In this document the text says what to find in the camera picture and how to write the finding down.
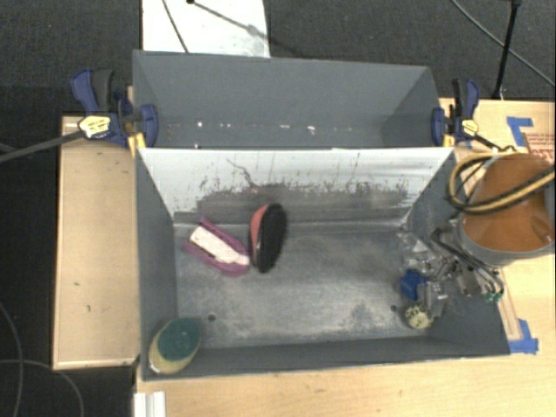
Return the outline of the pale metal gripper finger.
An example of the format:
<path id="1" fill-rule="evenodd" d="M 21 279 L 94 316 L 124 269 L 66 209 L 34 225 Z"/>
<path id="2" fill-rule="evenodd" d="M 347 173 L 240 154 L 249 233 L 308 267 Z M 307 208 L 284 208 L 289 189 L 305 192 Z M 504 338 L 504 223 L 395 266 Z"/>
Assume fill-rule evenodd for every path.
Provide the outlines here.
<path id="1" fill-rule="evenodd" d="M 433 255 L 422 259 L 418 271 L 425 277 L 445 277 L 453 269 L 452 256 Z"/>
<path id="2" fill-rule="evenodd" d="M 442 316 L 447 304 L 448 294 L 441 281 L 427 281 L 420 286 L 420 303 L 431 319 Z"/>

